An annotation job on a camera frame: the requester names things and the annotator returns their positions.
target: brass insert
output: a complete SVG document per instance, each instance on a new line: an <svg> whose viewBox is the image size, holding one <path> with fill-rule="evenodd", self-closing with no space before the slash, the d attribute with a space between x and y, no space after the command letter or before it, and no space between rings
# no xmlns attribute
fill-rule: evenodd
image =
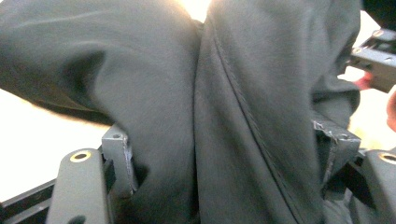
<svg viewBox="0 0 396 224"><path fill-rule="evenodd" d="M396 156L387 152L380 153L379 158L385 162L396 165Z"/></svg>
<svg viewBox="0 0 396 224"><path fill-rule="evenodd" d="M90 151L79 151L76 152L72 157L70 157L70 161L72 162L82 162L89 159L91 156Z"/></svg>

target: seam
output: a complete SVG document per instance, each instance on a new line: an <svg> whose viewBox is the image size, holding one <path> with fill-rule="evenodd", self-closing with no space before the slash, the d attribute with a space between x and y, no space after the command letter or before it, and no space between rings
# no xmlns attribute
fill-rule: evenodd
<svg viewBox="0 0 396 224"><path fill-rule="evenodd" d="M281 195L283 195L283 197L285 198L286 196L290 199L290 204L286 203L286 205L288 207L292 207L293 209L290 209L291 214L293 215L294 219L296 220L296 222L300 222L299 220L303 220L302 216L300 215L300 211L298 209L298 207L295 205L294 200L292 199L291 195L288 192L288 187L287 184L283 178L283 176L281 175L281 173L278 171L278 168L276 167L276 164L274 163L274 160L271 156L271 154L269 153L269 151L267 150L268 146L265 144L265 142L262 140L262 135L259 132L259 128L257 125L256 120L253 118L253 115L250 112L250 108L248 106L247 100L245 99L244 95L241 92L241 88L239 87L238 82L236 81L236 78L232 72L232 67L230 65L230 63L228 62L227 58L226 58L226 54L225 51L219 41L219 37L218 37L218 30L216 28L215 23L213 22L213 17L211 15L207 16L209 23L212 25L213 29L214 29L214 38L215 38L215 45L216 45L216 49L218 51L219 54L219 58L222 62L223 68L224 68L224 72L227 76L227 78L230 81L230 84L233 88L234 94L236 95L236 99L237 102L239 103L239 106L241 107L242 113L245 115L245 119L247 121L247 125L250 127L249 129L252 132L253 138L256 141L257 146L260 149L260 152L263 155L263 158L265 159L265 161L267 162L267 164L269 164L268 168L270 169L270 171L275 171L276 175L273 174L273 172L271 172L271 175L273 176L274 180L276 181L276 183L281 184L281 186L283 187L284 190L281 190Z"/></svg>

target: trouser leg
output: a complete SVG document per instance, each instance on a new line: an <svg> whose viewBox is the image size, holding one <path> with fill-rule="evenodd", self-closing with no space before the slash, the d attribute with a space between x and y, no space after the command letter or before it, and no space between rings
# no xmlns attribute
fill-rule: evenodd
<svg viewBox="0 0 396 224"><path fill-rule="evenodd" d="M355 21L326 20L342 7L359 15L359 4L339 1L211 5L194 102L203 223L324 220L310 111L314 89L328 97L355 90L334 72L359 27L331 32ZM316 88L323 79L335 88Z"/></svg>
<svg viewBox="0 0 396 224"><path fill-rule="evenodd" d="M174 1L5 1L0 88L99 111L129 135L135 223L197 215L192 101L199 37Z"/></svg>

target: dark gray fabric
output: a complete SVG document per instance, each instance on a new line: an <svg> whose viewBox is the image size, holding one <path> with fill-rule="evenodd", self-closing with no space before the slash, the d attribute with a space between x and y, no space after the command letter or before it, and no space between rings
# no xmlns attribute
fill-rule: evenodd
<svg viewBox="0 0 396 224"><path fill-rule="evenodd" d="M0 88L100 112L130 136L131 223L321 223L310 111L347 126L338 80L360 1L6 0Z"/></svg>

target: red object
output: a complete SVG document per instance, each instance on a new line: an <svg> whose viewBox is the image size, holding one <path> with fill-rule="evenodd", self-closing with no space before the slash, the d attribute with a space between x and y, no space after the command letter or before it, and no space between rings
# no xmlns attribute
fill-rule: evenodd
<svg viewBox="0 0 396 224"><path fill-rule="evenodd" d="M370 73L365 73L364 77L355 81L354 83L359 87L359 89L361 89L361 91L364 91L371 88L370 82L372 79L373 79L373 75L371 75Z"/></svg>

